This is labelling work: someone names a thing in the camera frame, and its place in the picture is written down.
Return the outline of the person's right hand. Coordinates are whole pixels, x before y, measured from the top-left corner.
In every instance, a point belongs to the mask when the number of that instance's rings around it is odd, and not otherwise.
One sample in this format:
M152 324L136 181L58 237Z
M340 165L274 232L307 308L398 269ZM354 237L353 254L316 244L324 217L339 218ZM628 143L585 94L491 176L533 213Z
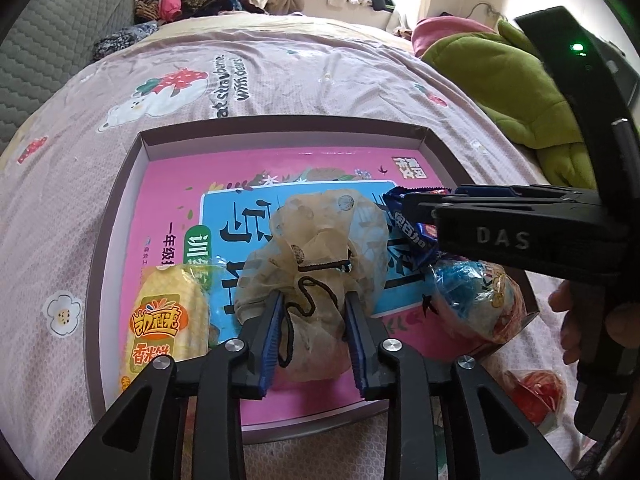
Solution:
M582 358L586 341L600 333L602 324L615 342L631 350L639 349L639 305L623 304L609 313L602 321L603 307L594 292L564 281L548 298L552 311L565 313L561 328L560 344L563 362L573 364Z

